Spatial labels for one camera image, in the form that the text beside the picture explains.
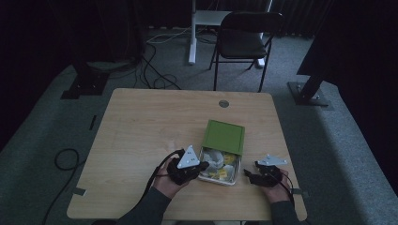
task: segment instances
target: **green box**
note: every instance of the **green box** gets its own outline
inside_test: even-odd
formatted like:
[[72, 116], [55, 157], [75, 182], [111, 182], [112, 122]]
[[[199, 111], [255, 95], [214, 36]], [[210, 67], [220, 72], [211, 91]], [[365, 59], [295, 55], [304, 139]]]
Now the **green box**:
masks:
[[243, 154], [245, 127], [209, 120], [202, 143], [200, 160], [210, 166], [199, 179], [232, 186], [237, 181]]
[[245, 127], [209, 120], [202, 146], [242, 156]]

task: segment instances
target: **chair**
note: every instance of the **chair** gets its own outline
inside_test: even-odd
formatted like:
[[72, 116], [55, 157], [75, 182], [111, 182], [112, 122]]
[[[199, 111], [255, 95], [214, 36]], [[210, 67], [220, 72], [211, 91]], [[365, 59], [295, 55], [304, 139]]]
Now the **chair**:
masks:
[[[265, 58], [263, 74], [258, 92], [261, 92], [271, 51], [272, 39], [281, 30], [283, 15], [275, 12], [231, 12], [225, 16], [217, 35], [217, 43], [211, 57], [210, 67], [216, 64], [213, 91], [217, 88], [219, 63], [251, 63]], [[262, 33], [269, 33], [267, 41], [263, 42]], [[219, 57], [229, 59], [220, 61]], [[251, 59], [252, 61], [237, 61], [232, 59]]]

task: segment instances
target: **metal stand base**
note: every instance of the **metal stand base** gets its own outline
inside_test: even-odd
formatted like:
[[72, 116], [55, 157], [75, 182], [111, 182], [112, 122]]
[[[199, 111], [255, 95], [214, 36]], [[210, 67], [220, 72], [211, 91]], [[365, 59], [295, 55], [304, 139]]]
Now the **metal stand base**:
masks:
[[78, 83], [78, 77], [75, 78], [72, 86], [68, 91], [64, 91], [61, 99], [78, 99], [79, 96], [100, 96], [102, 95], [103, 89], [105, 88], [106, 82], [108, 81], [108, 73], [96, 74], [96, 79], [90, 86], [82, 87]]
[[287, 85], [297, 105], [320, 106], [323, 110], [333, 110], [330, 101], [326, 100], [321, 90], [318, 89], [311, 99], [304, 99], [300, 96], [301, 88], [305, 82], [288, 82]]

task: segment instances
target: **person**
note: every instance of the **person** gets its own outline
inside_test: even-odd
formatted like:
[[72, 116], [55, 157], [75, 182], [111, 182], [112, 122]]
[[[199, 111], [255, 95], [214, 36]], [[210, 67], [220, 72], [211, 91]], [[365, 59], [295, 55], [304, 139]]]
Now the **person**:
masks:
[[[144, 196], [144, 198], [127, 214], [117, 221], [117, 225], [155, 225], [161, 224], [163, 214], [175, 195], [189, 182], [179, 186], [167, 176], [167, 166], [172, 159], [169, 158], [159, 170], [158, 176]], [[287, 184], [288, 172], [284, 174], [282, 183]], [[274, 225], [299, 224], [299, 220], [293, 204], [290, 202], [286, 190], [278, 184], [275, 187], [260, 187], [270, 202], [272, 221]]]
[[[287, 184], [288, 171], [280, 169], [283, 173], [281, 183], [290, 189]], [[274, 225], [296, 225], [300, 224], [294, 205], [290, 202], [289, 194], [281, 184], [274, 187], [260, 187], [267, 196], [270, 203], [272, 224]]]

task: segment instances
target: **wooden table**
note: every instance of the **wooden table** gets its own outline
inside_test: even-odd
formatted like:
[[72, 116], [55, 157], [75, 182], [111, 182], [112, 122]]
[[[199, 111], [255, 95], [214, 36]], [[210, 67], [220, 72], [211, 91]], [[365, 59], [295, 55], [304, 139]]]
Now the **wooden table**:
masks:
[[[226, 100], [229, 106], [219, 105]], [[156, 166], [174, 150], [191, 144], [199, 156], [208, 119], [244, 126], [241, 170], [234, 186], [198, 179], [170, 203], [164, 219], [270, 220], [269, 203], [243, 169], [266, 154], [286, 159], [279, 166], [298, 181], [272, 96], [265, 93], [116, 89], [111, 97], [74, 194], [70, 218], [120, 218], [139, 201]], [[295, 195], [298, 218], [307, 212]]]

